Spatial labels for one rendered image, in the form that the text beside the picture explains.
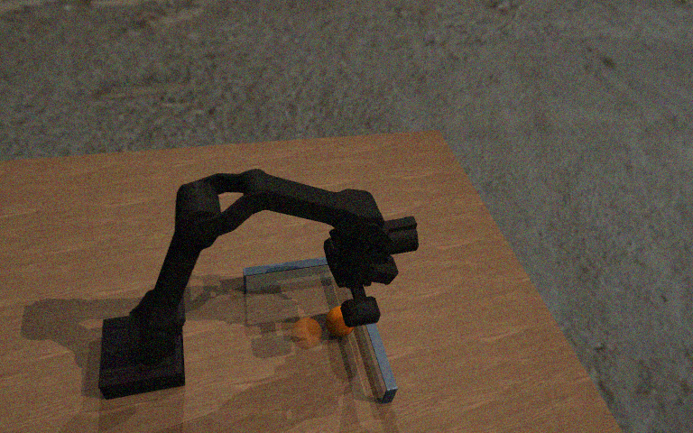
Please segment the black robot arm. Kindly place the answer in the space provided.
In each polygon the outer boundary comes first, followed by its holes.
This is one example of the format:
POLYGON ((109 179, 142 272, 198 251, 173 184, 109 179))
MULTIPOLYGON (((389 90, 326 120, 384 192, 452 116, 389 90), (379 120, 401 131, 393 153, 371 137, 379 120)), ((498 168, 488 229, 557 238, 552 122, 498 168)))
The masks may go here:
POLYGON ((183 184, 177 192, 175 233, 155 288, 130 311, 130 356, 138 373, 174 364, 174 337, 186 321, 183 293, 200 251, 263 210, 333 226, 329 234, 345 264, 360 267, 372 260, 364 287, 389 285, 399 273, 391 255, 419 247, 414 217, 384 221, 365 190, 332 192, 260 169, 216 173, 183 184), (221 213, 218 195, 225 192, 244 195, 221 213))

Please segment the clear l-shaped low wall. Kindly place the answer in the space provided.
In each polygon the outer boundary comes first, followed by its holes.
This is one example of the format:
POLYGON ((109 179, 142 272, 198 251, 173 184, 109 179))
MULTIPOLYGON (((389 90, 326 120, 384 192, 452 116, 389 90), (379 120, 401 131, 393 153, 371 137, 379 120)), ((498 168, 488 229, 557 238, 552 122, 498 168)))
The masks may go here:
MULTIPOLYGON (((316 281, 334 280, 331 270, 328 265, 310 267, 298 270, 290 270, 284 272, 272 272, 245 276, 246 292, 254 290, 266 290, 284 286, 291 286, 303 283, 316 281)), ((363 341, 368 362, 370 364, 375 384, 380 395, 381 401, 386 392, 385 383, 379 365, 377 363, 374 349, 368 335, 366 326, 359 326, 359 333, 363 341)))

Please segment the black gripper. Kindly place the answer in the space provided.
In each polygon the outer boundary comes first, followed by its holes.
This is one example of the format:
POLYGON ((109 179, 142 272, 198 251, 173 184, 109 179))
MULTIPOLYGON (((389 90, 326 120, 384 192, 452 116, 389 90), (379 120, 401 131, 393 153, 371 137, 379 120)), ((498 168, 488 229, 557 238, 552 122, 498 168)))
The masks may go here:
POLYGON ((341 313, 347 327, 359 327, 377 323, 381 313, 376 299, 366 297, 364 279, 369 269, 373 269, 372 260, 364 266, 353 267, 345 264, 339 257, 339 248, 335 248, 331 237, 324 242, 324 251, 328 267, 339 288, 351 290, 353 299, 341 305, 341 313))

